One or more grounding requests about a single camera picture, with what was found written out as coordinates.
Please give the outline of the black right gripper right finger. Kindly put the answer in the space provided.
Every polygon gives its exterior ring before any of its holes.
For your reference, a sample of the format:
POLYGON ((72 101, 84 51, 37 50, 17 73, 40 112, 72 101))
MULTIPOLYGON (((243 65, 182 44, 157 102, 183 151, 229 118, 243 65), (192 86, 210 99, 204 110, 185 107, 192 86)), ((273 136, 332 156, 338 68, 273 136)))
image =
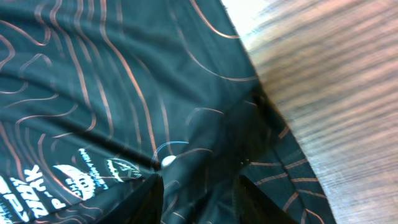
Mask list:
POLYGON ((241 224, 297 224, 243 175, 238 177, 238 221, 241 224))

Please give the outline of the black printed cycling jersey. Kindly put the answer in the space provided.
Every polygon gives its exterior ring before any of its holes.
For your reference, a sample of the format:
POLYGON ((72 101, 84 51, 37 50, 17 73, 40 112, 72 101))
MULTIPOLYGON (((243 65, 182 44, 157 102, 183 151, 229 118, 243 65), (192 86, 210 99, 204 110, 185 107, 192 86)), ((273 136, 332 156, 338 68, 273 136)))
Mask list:
POLYGON ((2 1, 1 222, 99 223, 152 174, 160 223, 239 223, 240 175, 335 222, 220 1, 2 1))

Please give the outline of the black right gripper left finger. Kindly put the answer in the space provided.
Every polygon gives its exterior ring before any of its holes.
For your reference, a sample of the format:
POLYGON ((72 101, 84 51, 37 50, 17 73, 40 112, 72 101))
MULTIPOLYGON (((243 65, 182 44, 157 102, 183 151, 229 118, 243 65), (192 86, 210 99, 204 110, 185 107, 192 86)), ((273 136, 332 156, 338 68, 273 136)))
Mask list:
POLYGON ((99 224, 160 224, 163 201, 163 178, 152 174, 99 224))

